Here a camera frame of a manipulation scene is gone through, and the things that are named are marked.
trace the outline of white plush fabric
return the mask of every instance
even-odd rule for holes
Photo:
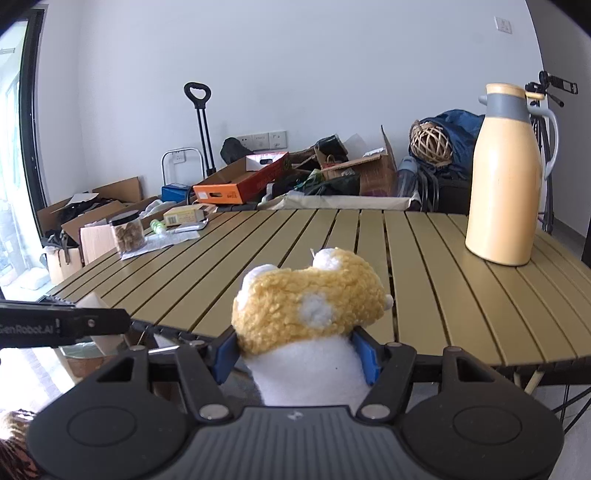
[[[289,343],[245,362],[267,406],[348,405],[354,413],[369,392],[361,360],[341,336]]]
[[[244,280],[242,280],[242,288],[238,292],[238,295],[236,295],[238,308],[240,310],[246,306],[246,302],[248,301],[248,289],[251,287],[254,279],[265,272],[270,272],[271,270],[277,270],[277,267],[271,264],[261,265],[260,267],[253,268],[244,276]]]
[[[340,269],[340,260],[335,258],[334,248],[325,248],[314,255],[312,266],[320,270],[338,270]]]
[[[304,293],[300,304],[300,320],[305,325],[323,330],[331,324],[333,310],[326,297],[317,293]]]
[[[386,295],[386,306],[384,307],[384,310],[392,310],[392,308],[394,307],[394,297],[391,295]]]

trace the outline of wall outlet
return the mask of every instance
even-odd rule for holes
[[[495,17],[495,24],[496,29],[501,32],[508,33],[509,35],[513,34],[513,29],[511,28],[511,22],[505,20],[504,18]]]
[[[251,150],[269,150],[269,134],[254,134]]]
[[[241,135],[240,137],[236,137],[238,141],[242,144],[244,148],[248,150],[252,150],[252,135]]]
[[[187,157],[185,157],[186,152],[174,152],[173,153],[173,163],[185,163],[187,161]]]
[[[287,132],[270,132],[269,148],[271,150],[276,150],[277,148],[287,148]]]

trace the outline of cardboard box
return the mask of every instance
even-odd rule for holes
[[[69,276],[82,269],[82,256],[80,249],[69,248],[70,261],[66,261],[66,253],[63,250],[55,250],[47,254],[47,269],[49,277],[54,285],[59,285]]]
[[[100,227],[95,226],[86,228],[85,225],[99,220],[112,218],[119,213],[129,210],[142,211],[157,198],[152,197],[147,200],[142,200],[141,184],[138,177],[104,185],[94,189],[93,192],[98,193],[97,198],[114,198],[116,200],[107,203],[102,207],[90,210],[62,225],[60,225],[60,212],[71,199],[54,203],[53,205],[37,212],[41,230],[44,233],[49,230],[60,230],[63,228],[64,231],[82,247],[82,250],[84,250],[83,243],[86,244],[86,249],[88,250],[81,252],[78,248],[70,248],[69,263],[66,262],[65,252],[63,250],[47,255],[50,277],[54,284],[62,282],[65,278],[80,270],[83,266],[83,258],[85,263],[90,263],[115,247],[114,241],[107,245],[108,236],[105,228],[101,229]],[[161,219],[164,212],[159,212],[159,214],[159,219]],[[157,217],[158,214],[146,217],[142,223],[146,223],[149,226],[151,220]],[[84,242],[82,241],[81,235],[83,231],[85,232]]]
[[[385,151],[370,155],[368,157],[350,160],[343,163],[329,163],[326,155],[317,148],[316,158],[322,167],[322,173],[326,180],[335,179],[347,175],[350,170],[358,173],[361,177],[361,189],[359,195],[372,197],[393,197],[396,195],[396,162],[392,145],[384,133]]]
[[[247,155],[193,186],[201,203],[241,205],[290,168],[287,152]]]
[[[164,214],[166,226],[201,222],[205,219],[205,205],[183,205],[171,208]]]
[[[60,225],[60,212],[68,204],[70,199],[62,200],[37,212],[41,230],[45,233],[49,230],[63,228],[70,235],[71,239],[80,245],[80,228],[89,223],[107,218],[108,216],[115,216],[117,212],[124,212],[125,209],[135,210],[137,208],[134,204],[140,203],[142,200],[141,184],[138,177],[98,187],[93,189],[93,192],[99,194],[98,198],[113,198],[117,201],[86,212]],[[124,203],[130,203],[132,205],[126,206],[123,205]]]

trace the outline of slatted table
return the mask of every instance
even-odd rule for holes
[[[439,213],[222,213],[199,240],[129,261],[108,253],[50,294],[76,302],[95,291],[134,319],[217,336],[251,268],[306,268],[310,249],[340,247],[366,259],[396,299],[368,328],[381,343],[426,355],[457,345],[501,368],[590,363],[591,270],[543,232],[523,267],[483,261],[465,248],[466,228],[465,216]]]

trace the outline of light switch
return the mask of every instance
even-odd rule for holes
[[[498,31],[508,33],[509,35],[513,33],[513,30],[511,29],[511,22],[505,18],[495,17],[495,24]]]

